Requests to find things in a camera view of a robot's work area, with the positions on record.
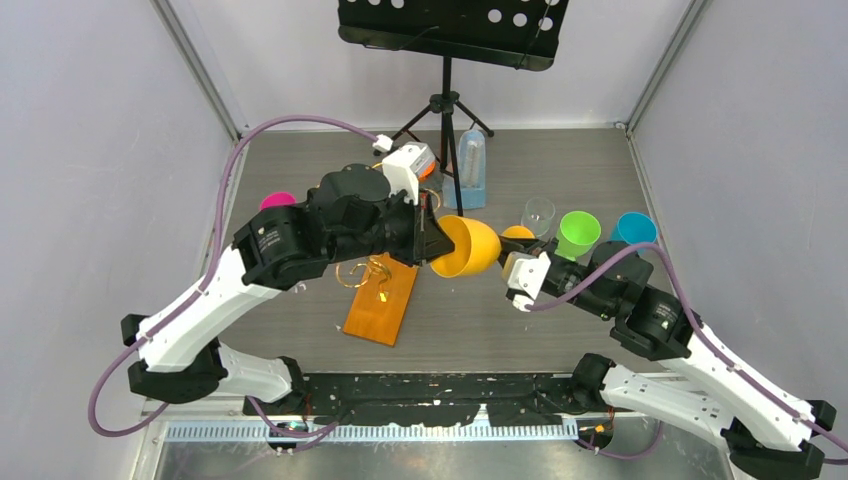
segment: black music stand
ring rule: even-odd
[[[441,115],[440,170],[453,177],[457,213],[462,215],[454,105],[494,136],[450,89],[451,59],[461,58],[542,71],[550,68],[559,46],[559,30],[568,0],[339,0],[339,37],[345,42],[381,50],[407,50],[439,55],[442,91],[401,127],[392,140],[409,131],[428,112]]]

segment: table surface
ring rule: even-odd
[[[438,154],[438,132],[419,137]],[[600,220],[602,238],[622,213],[647,211],[621,130],[498,131],[487,140],[486,155],[487,205],[466,216],[498,232],[519,223],[533,196],[556,205],[555,221],[571,210],[592,213]],[[228,235],[268,194],[290,191],[302,199],[325,173],[376,161],[368,142],[349,133],[263,134],[250,146]],[[445,213],[453,212],[442,209],[438,215]],[[652,255],[647,258],[657,268],[651,283],[668,290]],[[354,291],[339,285],[331,269],[306,287],[253,309],[221,340],[253,355],[295,358],[305,372],[570,372],[587,352],[635,371],[661,370],[609,338],[610,323],[570,305],[533,314],[517,311],[504,296],[497,266],[449,280],[423,268],[394,348],[341,332]]]

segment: yellow cup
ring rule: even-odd
[[[517,238],[517,239],[536,238],[536,236],[533,235],[533,232],[531,232],[530,229],[525,227],[524,225],[513,225],[513,226],[507,228],[506,230],[504,230],[504,232],[501,234],[501,236],[505,237],[505,238]]]
[[[471,218],[445,215],[439,226],[453,241],[453,253],[442,255],[430,263],[437,275],[445,278],[476,275],[498,260],[501,241],[498,234],[483,222]]]

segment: water bottle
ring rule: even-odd
[[[459,191],[462,208],[486,206],[486,137],[479,130],[468,130],[459,139]],[[442,196],[447,208],[456,209],[453,178],[445,176]]]

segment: tripod stand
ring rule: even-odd
[[[451,57],[442,57],[442,93],[437,93],[430,96],[430,103],[424,107],[417,115],[412,117],[412,120],[402,126],[400,130],[392,135],[392,140],[397,140],[404,133],[408,133],[412,138],[418,138],[409,131],[419,120],[424,118],[427,113],[437,113],[442,117],[441,127],[441,148],[439,155],[439,170],[444,175],[453,177],[453,187],[456,192],[456,212],[462,216],[462,195],[459,188],[459,164],[456,156],[456,135],[453,129],[453,107],[456,105],[463,113],[468,115],[474,124],[479,125],[490,138],[495,136],[495,132],[486,126],[474,112],[468,109],[462,102],[459,101],[459,93],[451,91]],[[374,151],[375,156],[379,156],[380,152]],[[448,157],[450,157],[451,171],[447,171]]]

